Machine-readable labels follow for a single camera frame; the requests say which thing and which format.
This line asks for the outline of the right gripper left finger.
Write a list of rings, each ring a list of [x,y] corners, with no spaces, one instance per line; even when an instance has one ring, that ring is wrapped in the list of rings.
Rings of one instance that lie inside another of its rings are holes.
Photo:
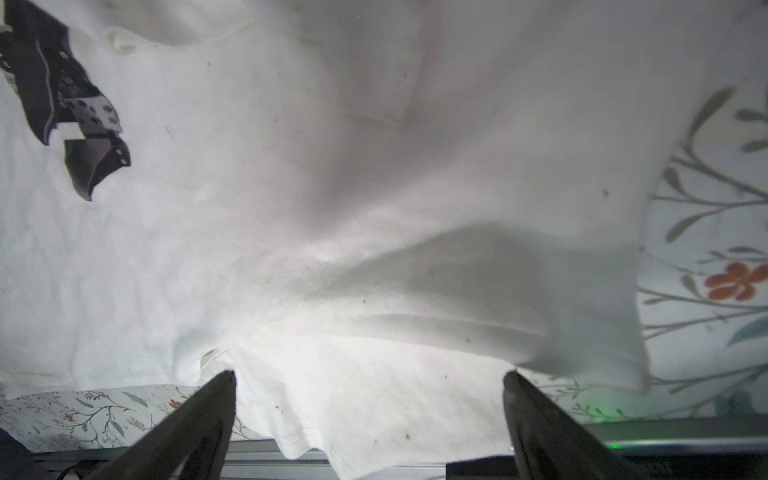
[[[236,375],[226,370],[195,392],[93,479],[218,479],[234,420]]]

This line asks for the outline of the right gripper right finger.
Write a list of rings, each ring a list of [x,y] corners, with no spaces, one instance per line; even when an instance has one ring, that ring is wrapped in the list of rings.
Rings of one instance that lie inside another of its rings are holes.
[[[614,455],[526,377],[509,371],[502,402],[522,479],[641,480],[643,473]]]

